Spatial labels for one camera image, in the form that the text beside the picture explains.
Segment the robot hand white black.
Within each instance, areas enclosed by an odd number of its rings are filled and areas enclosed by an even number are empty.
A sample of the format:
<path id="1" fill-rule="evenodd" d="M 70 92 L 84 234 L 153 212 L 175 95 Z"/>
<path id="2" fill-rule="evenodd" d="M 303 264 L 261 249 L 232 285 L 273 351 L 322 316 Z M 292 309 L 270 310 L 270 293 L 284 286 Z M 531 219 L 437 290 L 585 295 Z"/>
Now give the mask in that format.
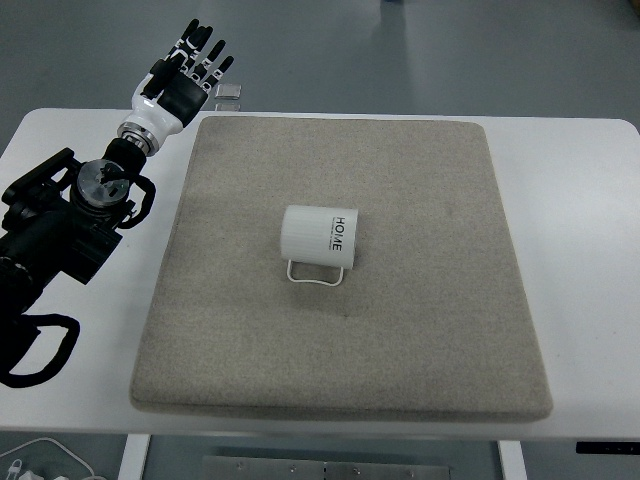
<path id="1" fill-rule="evenodd" d="M 120 128 L 121 136 L 134 132 L 159 148 L 170 135 L 181 132 L 209 99 L 214 86 L 234 62 L 217 59 L 226 42 L 202 52 L 213 34 L 211 26 L 192 20 L 169 52 L 157 60 L 136 87 L 132 113 Z"/>

